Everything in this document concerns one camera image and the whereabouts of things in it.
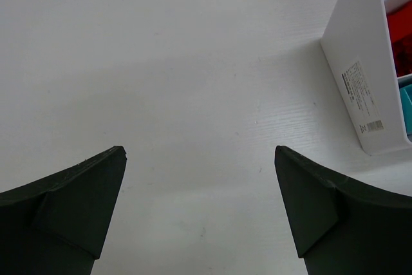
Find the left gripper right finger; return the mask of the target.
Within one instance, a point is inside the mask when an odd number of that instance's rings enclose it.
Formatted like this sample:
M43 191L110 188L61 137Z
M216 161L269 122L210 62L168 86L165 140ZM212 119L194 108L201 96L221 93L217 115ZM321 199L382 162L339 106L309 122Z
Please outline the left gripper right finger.
M328 169L286 146L274 156L309 274L411 274L411 197Z

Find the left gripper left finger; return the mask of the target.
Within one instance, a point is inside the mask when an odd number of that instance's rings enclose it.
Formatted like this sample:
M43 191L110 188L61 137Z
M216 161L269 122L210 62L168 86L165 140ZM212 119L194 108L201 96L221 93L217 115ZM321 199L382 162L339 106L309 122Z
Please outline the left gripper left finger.
M91 274L126 170L113 146L1 193L1 274Z

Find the teal curved lego brick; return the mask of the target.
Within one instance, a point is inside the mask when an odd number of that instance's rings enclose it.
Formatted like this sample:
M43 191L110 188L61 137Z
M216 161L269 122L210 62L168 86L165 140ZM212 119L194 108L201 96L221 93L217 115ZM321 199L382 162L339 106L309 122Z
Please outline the teal curved lego brick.
M407 86L404 86L403 88L400 88L400 99L402 103L402 111L403 111L407 135L411 135L411 132L412 132L411 88L412 88L412 85L410 84Z

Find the red arch duplo brick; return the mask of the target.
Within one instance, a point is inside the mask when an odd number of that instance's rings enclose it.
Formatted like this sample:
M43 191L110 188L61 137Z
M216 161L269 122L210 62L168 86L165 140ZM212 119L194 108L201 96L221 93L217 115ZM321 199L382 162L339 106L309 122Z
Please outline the red arch duplo brick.
M411 74L411 2L387 15L397 77Z

